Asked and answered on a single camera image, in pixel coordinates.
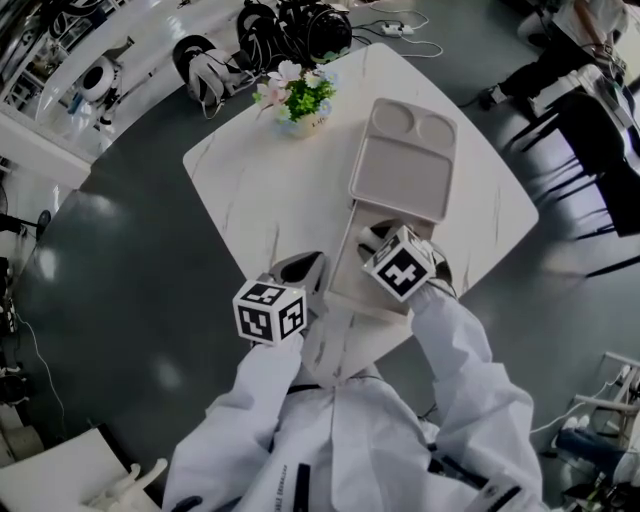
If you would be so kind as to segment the white low table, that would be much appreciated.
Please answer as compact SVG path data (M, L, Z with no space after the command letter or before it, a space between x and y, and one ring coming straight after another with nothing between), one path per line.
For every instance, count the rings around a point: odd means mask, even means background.
M128 470L97 429L0 468L7 512L91 512L86 504Z

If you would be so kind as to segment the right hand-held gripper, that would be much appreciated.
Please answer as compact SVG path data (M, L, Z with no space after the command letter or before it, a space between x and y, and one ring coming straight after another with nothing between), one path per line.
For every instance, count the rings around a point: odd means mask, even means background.
M406 225L378 226L377 231L371 230L384 239L384 244L373 254L357 243L362 270L394 299L405 302L435 276L433 248Z

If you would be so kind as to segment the person's white jacket torso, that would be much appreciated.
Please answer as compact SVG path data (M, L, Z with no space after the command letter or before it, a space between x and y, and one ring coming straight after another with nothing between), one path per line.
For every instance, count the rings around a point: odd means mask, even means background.
M529 441L486 432L428 442L391 387L362 380L290 394L265 449L234 449L207 419L176 448L163 512L464 512L468 484L432 474L434 453L525 492L513 512L542 509L542 475Z

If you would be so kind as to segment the white box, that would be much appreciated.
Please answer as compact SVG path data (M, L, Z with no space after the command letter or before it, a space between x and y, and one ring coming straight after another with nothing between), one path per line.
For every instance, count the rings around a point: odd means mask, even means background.
M448 212L454 178L456 123L432 110L378 98L365 126L349 193L353 210L325 292L331 305L405 324L399 302L362 270L358 233L365 227L410 227L431 243Z

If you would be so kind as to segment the black chair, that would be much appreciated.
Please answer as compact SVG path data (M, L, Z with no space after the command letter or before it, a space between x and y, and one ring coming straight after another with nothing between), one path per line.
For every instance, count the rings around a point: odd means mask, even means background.
M594 186L610 223L578 238L586 240L608 233L615 233L620 238L640 236L640 153L626 145L622 131L603 104L585 92L569 92L553 101L511 141L515 143L536 132L534 139L522 148L527 152L555 131L572 150L580 171L543 195L554 194L583 179L583 185L556 200L561 201Z

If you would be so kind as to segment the black white patterned backpack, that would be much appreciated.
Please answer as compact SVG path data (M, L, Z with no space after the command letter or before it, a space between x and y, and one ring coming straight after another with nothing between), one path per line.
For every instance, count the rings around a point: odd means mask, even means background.
M348 14L323 0L279 0L278 19L305 65L326 64L349 53Z
M258 0L244 0L237 16L236 32L240 49L255 71L268 71L276 65L277 18L273 9Z

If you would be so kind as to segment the person's left forearm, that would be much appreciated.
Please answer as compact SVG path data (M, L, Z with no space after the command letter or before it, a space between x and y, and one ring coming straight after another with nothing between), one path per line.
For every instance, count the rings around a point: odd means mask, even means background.
M207 419L221 441L238 450L265 449L275 432L290 385L301 367L304 339L258 344L237 368L231 390L211 405Z

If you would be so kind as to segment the potted flower plant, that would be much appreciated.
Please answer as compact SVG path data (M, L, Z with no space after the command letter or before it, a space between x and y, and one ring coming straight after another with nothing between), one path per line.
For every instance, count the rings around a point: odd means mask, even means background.
M303 68L291 60L280 62L268 80L252 94L259 115L270 112L282 134L305 139L314 135L331 115L337 75L325 66Z

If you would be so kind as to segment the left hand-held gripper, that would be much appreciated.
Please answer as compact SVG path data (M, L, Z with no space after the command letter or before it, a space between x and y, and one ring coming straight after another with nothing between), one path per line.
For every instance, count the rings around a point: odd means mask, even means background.
M246 281L232 301L238 335L275 346L306 334L326 311L326 272L326 255L312 251L286 258Z

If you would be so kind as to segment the grey white backpack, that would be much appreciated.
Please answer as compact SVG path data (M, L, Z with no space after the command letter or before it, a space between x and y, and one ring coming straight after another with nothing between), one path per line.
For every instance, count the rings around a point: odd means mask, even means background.
M243 50L229 54L202 35L189 35L178 41L172 60L206 119L213 119L227 99L257 79Z

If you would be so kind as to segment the white metal rack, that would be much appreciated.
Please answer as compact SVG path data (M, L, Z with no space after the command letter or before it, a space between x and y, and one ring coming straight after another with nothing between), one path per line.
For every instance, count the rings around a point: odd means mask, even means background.
M599 434L620 447L628 448L640 438L640 361L606 351L603 363L617 365L615 379L607 381L594 395L577 394L573 401L592 407L595 412L609 413Z

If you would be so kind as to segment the person's right forearm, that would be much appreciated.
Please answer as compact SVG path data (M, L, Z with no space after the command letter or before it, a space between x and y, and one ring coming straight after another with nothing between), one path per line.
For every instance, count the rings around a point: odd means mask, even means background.
M527 441L533 400L493 361L481 322L450 294L426 285L410 299L413 334L435 376L440 437L486 432Z

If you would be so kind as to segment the white round robot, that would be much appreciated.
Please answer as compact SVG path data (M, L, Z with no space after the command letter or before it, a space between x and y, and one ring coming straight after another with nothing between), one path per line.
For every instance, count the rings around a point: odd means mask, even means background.
M79 93L95 109L101 125L112 124L115 109L125 96L122 92L124 67L119 58L133 44L126 36L121 46L106 50L79 79Z

